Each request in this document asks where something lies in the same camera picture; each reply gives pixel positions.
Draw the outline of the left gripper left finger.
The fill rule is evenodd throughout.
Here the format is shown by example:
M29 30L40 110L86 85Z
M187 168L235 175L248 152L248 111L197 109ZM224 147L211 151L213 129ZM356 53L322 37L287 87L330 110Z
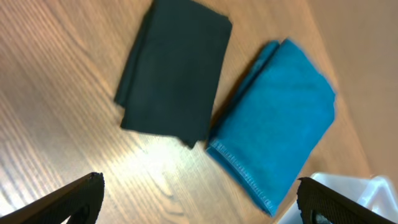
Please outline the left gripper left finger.
M104 200L104 177L91 172L15 212L1 223L95 224Z

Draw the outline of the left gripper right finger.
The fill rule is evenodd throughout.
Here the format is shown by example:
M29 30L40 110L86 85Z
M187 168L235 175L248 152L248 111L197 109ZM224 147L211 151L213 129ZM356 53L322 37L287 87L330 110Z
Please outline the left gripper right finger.
M316 180L299 180L297 205L304 224L394 224Z

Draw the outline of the blue denim cloth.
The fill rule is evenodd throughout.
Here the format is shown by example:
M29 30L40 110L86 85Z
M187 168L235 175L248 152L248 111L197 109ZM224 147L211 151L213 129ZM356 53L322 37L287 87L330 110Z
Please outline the blue denim cloth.
M211 130L207 153L268 216L335 118L335 92L290 39L270 41Z

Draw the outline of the black cloth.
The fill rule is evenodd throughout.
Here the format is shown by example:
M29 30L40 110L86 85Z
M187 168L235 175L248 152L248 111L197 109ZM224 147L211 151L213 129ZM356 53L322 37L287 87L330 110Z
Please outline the black cloth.
M188 147L205 140L232 27L195 1L153 1L114 98L124 108L121 127Z

